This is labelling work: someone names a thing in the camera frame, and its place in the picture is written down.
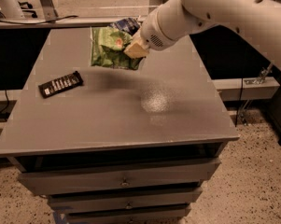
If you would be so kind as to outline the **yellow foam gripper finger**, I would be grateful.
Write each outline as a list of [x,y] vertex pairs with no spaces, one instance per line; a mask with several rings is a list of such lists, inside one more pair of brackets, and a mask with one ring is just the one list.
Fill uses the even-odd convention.
[[148,55],[149,45],[141,38],[135,39],[127,48],[124,53],[131,59],[143,58]]

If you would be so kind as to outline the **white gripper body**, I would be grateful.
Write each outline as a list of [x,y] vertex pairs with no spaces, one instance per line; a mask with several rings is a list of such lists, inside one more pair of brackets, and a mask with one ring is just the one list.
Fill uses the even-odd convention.
[[153,10],[142,23],[140,36],[154,50],[164,50],[176,43],[162,32],[157,10]]

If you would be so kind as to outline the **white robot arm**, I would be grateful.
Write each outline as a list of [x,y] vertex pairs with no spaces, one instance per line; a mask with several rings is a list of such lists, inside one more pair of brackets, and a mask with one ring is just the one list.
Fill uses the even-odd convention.
[[238,34],[281,71],[281,3],[274,0],[168,0],[148,14],[124,53],[142,58],[216,25]]

